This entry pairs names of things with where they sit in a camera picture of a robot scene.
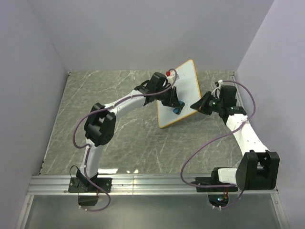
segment gray wall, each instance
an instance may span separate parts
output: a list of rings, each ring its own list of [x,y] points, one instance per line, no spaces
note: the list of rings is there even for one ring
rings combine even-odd
[[[305,1],[275,0],[238,68],[257,102],[252,124],[280,155],[278,187],[292,228],[305,225]],[[252,109],[250,100],[247,108]]]
[[[69,70],[236,71],[274,0],[29,0]]]
[[[0,222],[15,227],[43,160],[65,69],[26,0],[0,1]]]

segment gray marble surface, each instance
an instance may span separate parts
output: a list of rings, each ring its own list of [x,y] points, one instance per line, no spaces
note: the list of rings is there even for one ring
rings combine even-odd
[[[106,104],[129,93],[155,71],[72,72],[62,98],[42,174],[68,174],[80,166],[84,150],[74,148],[72,133],[77,121],[93,104]],[[214,82],[229,79],[229,72],[197,72],[202,95]],[[207,141],[229,132],[217,114],[195,113],[167,128],[160,129],[156,102],[131,111],[116,124],[115,135],[105,147],[100,168],[124,173],[179,173],[183,162]],[[84,144],[83,125],[76,135]],[[214,167],[237,167],[242,154],[233,136],[223,138],[195,156],[185,173],[211,172]]]

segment white board with orange edge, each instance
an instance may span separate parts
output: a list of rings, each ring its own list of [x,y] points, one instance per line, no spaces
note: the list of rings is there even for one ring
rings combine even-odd
[[[193,60],[188,60],[175,69],[179,75],[179,80],[176,81],[174,86],[177,87],[178,99],[183,101],[185,106],[180,114],[175,114],[173,112],[173,108],[163,106],[161,101],[157,101],[158,126],[160,128],[167,127],[170,124],[196,113],[197,111],[191,109],[190,106],[201,99],[199,83]]]

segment marble tabletop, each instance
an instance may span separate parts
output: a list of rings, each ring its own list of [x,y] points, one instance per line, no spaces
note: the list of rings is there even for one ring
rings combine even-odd
[[[71,72],[47,154],[42,174],[69,174],[72,165],[80,166],[84,150],[72,144],[78,120],[99,102],[106,104],[128,94],[155,71]],[[220,79],[230,79],[229,72],[198,71],[202,95]],[[129,112],[117,123],[112,141],[106,145],[100,168],[117,174],[179,173],[183,162],[207,141],[229,132],[217,114],[195,113],[171,126],[160,129],[156,102]],[[84,144],[83,125],[76,135]],[[210,173],[214,167],[237,167],[242,154],[231,135],[210,144],[195,156],[185,173]]]

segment orange border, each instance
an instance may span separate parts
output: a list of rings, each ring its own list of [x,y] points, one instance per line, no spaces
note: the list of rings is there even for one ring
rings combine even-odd
[[[181,64],[179,67],[181,67],[182,65],[188,63],[189,61],[192,61],[192,63],[193,63],[193,68],[194,68],[194,72],[195,72],[195,76],[196,76],[196,81],[197,81],[197,87],[198,87],[198,91],[199,91],[199,97],[201,98],[201,92],[200,92],[200,87],[199,87],[199,83],[198,83],[198,78],[197,78],[197,73],[196,73],[194,61],[193,61],[192,59],[190,59],[190,60],[184,62],[183,64]],[[160,126],[160,122],[159,122],[159,120],[160,120],[159,103],[157,103],[157,111],[158,111],[158,127],[159,127],[159,128],[167,127],[167,126],[169,126],[169,125],[171,125],[171,124],[173,124],[173,123],[175,123],[175,122],[178,122],[178,121],[181,120],[181,119],[184,119],[184,118],[186,118],[186,117],[188,117],[188,116],[190,116],[190,115],[195,114],[196,112],[198,112],[198,111],[194,111],[194,112],[192,112],[192,113],[189,113],[189,114],[186,115],[186,116],[183,116],[183,117],[177,119],[177,120],[174,121],[174,122],[171,122],[171,123],[169,123],[169,124],[167,124],[167,125],[164,125],[164,126]]]

